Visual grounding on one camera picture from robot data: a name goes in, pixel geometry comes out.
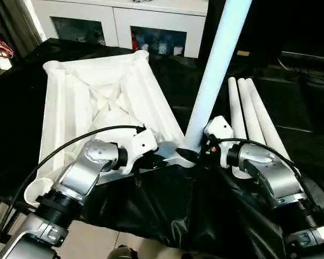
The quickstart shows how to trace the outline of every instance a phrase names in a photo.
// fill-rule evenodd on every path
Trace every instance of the light blue tube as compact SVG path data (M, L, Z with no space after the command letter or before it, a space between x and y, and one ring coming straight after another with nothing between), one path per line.
M227 0L183 142L198 150L252 0Z

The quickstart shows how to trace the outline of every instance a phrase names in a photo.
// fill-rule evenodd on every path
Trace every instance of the dark wall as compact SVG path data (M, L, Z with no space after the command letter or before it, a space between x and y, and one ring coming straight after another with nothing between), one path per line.
M207 60L225 0L209 0L200 57ZM237 48L258 59L281 51L324 56L324 0L253 0Z

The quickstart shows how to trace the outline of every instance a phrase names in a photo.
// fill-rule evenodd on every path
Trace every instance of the white tube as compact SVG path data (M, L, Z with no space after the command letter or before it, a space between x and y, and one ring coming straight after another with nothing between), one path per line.
M234 77L230 77L230 79L228 80L228 89L229 105L231 107L231 126L234 132L234 137L239 139L246 139L246 130L241 112L237 81Z
M239 91L242 109L244 111L245 122L247 127L247 134L250 140L254 140L261 144L265 144L263 133L260 129L257 115L253 107L252 99L249 94L249 89L247 87L246 81L244 78L238 80Z
M271 118L264 106L264 103L262 102L257 89L255 88L253 80L251 78L246 79L246 85L247 88L250 90L255 113L258 117L260 128L263 132L266 144L275 149L287 159L289 159L286 148L283 145L282 140L280 139L280 136L278 135L273 122L271 121Z
M183 147L197 150L252 0L227 0L186 131Z

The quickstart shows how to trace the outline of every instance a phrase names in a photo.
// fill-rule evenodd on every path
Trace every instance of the black cable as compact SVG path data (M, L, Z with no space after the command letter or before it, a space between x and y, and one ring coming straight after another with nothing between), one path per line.
M138 126L131 126L131 125L120 125L120 126L111 126L111 127L106 127L106 128L99 128L95 131L91 131L89 133L86 133L84 135L81 135L75 139L70 140L69 142L61 145L60 147L58 147L56 150L54 150L52 153L50 153L45 159L43 159L30 173L29 175L24 179L24 181L22 182L22 184L20 185L20 187L18 188L15 196L12 198L11 204L9 205L8 209L6 210L5 215L3 216L1 222L0 222L0 236L3 232L3 229L5 227L5 224L14 208L14 205L19 197L19 194L21 193L21 191L24 189L24 187L26 186L27 183L29 183L30 178L37 172L37 170L39 170L48 160L50 160L53 156L55 156L57 153L59 153L61 150L63 150L65 147L68 147L70 145L72 145L73 143L85 139L91 135L97 134L99 132L103 132L103 131L110 131L110 130L116 130L119 128L132 128L137 130L138 132L145 130L144 127L138 127Z
M277 152L275 149L266 146L262 143L253 141L253 140L248 140L248 139L238 139L238 138L229 138L229 139L218 139L219 143L221 142L230 142L230 141L238 141L241 143L245 143L245 144L254 144L256 146L262 147L268 151L270 151L271 153L277 155L283 162L285 162L290 169L293 171L293 173L295 174L295 176L298 176L299 178L301 177L300 173L298 172L298 170L296 169L296 165L294 162L290 161L289 159L285 158L283 155L281 155L279 152ZM313 206L317 206L317 203L315 202L315 200L313 199L310 190L308 189L308 187L302 182L299 181L303 191L306 193L307 197L309 198L310 202L313 204Z

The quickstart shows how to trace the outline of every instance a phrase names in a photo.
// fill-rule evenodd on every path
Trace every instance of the curtain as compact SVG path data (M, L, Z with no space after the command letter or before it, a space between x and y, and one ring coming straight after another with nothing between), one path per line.
M42 42L23 0L0 0L0 39L15 51L13 64Z

